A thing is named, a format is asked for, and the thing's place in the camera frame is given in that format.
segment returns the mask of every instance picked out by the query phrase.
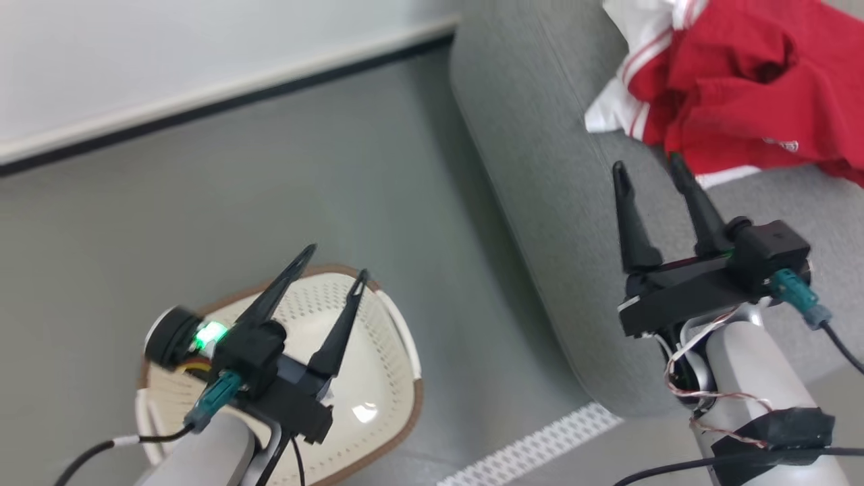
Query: teal connector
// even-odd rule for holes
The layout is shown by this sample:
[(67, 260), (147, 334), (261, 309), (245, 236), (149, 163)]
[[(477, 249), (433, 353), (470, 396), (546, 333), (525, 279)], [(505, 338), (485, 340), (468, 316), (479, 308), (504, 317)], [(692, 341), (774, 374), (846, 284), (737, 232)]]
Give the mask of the teal connector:
[(771, 290), (775, 297), (794, 307), (811, 329), (821, 329), (831, 321), (831, 311), (819, 304), (819, 296), (792, 270), (775, 273)]
[(207, 425), (210, 424), (210, 419), (223, 406), (228, 405), (240, 387), (243, 386), (243, 380), (239, 374), (231, 371), (224, 372), (216, 382), (204, 390), (195, 406), (186, 417), (183, 418), (183, 425), (192, 425), (192, 432), (200, 433)]

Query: cylindrical component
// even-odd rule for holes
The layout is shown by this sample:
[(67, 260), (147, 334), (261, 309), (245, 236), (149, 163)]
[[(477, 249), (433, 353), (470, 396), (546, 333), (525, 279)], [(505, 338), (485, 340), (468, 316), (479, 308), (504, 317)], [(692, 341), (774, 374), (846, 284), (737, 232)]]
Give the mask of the cylindrical component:
[[(771, 402), (772, 408), (815, 407), (816, 402), (795, 374), (792, 366), (771, 335), (762, 326), (747, 322), (730, 323), (708, 338), (705, 347), (717, 390), (721, 393), (750, 393)], [(767, 413), (755, 400), (718, 399), (699, 421), (717, 429), (736, 431)], [(712, 457), (711, 446), (726, 437), (717, 432), (695, 429), (696, 442), (705, 457)], [(712, 471), (712, 479), (720, 483)], [(806, 466), (776, 466), (747, 479), (745, 486), (848, 486), (834, 457), (820, 457)]]
[(202, 322), (200, 316), (182, 307), (165, 312), (147, 335), (144, 356), (160, 368), (174, 371), (188, 357)]
[(753, 226), (753, 222), (750, 221), (750, 218), (746, 216), (735, 216), (726, 225), (726, 237), (729, 238), (729, 241), (734, 243), (735, 239), (738, 238), (738, 233), (740, 233), (742, 229), (751, 226)]

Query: sofa cushion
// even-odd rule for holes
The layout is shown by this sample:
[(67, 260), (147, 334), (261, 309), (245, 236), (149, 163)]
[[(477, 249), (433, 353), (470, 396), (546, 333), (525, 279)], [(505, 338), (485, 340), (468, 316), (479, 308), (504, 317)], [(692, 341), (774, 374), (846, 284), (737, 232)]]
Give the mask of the sofa cushion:
[[(862, 9), (849, 0), (849, 6)], [(624, 295), (610, 170), (627, 162), (638, 204), (666, 261), (692, 255), (683, 200), (658, 155), (622, 133), (589, 135), (585, 109), (626, 45), (598, 0), (466, 3), (452, 58), (457, 99), (571, 367), (622, 416), (676, 407), (655, 342), (625, 338)], [(790, 223), (812, 245), (815, 288), (837, 332), (864, 355), (864, 190), (803, 167), (710, 191), (721, 213)], [(789, 306), (767, 328), (805, 380), (843, 363)]]

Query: white cloth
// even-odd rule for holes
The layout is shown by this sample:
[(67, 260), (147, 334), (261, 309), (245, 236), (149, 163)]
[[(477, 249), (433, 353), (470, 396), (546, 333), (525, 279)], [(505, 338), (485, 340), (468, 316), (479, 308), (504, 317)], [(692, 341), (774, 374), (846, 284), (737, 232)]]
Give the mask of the white cloth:
[(650, 107), (627, 87), (642, 67), (669, 48), (672, 30), (689, 28), (706, 5), (708, 0), (604, 0), (603, 9), (626, 39), (630, 53), (585, 112), (589, 132), (624, 129), (642, 140)]

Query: white basket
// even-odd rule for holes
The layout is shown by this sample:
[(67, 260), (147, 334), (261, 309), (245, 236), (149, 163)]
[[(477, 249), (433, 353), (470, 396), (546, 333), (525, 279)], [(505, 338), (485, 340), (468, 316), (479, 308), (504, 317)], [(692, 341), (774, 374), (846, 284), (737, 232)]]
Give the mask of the white basket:
[[(294, 282), (274, 313), (288, 332), (285, 354), (306, 362), (323, 342), (345, 304), (345, 295), (357, 272), (330, 265), (311, 269)], [(203, 310), (208, 318), (233, 323), (264, 286), (241, 293)], [(422, 404), (420, 361), (408, 326), (396, 305), (370, 282), (342, 362), (324, 400), (333, 405), (334, 422), (323, 444), (298, 441), (307, 484), (320, 486), (341, 481), (402, 442), (419, 418)], [(144, 363), (136, 399), (138, 431), (167, 434), (182, 428), (183, 416), (198, 399), (203, 384), (185, 374), (171, 374)], [(267, 444), (270, 431), (237, 412)], [(147, 457), (158, 464), (170, 444), (146, 444)], [(297, 484), (297, 464), (286, 451), (268, 485)]]

